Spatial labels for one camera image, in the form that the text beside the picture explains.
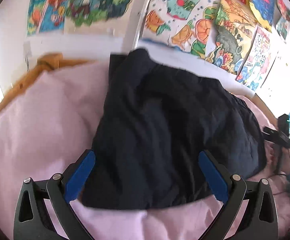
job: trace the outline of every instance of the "navy blue fabric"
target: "navy blue fabric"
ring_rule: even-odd
[[[211,192],[218,201],[226,204],[229,197],[228,185],[204,151],[199,153],[198,164],[206,178]]]
[[[65,185],[64,199],[67,203],[77,199],[94,165],[95,154],[91,150]]]
[[[216,79],[157,64],[144,49],[111,56],[92,150],[97,161],[81,200],[104,209],[166,208],[210,195],[197,161],[203,150],[243,179],[267,163],[243,100]]]

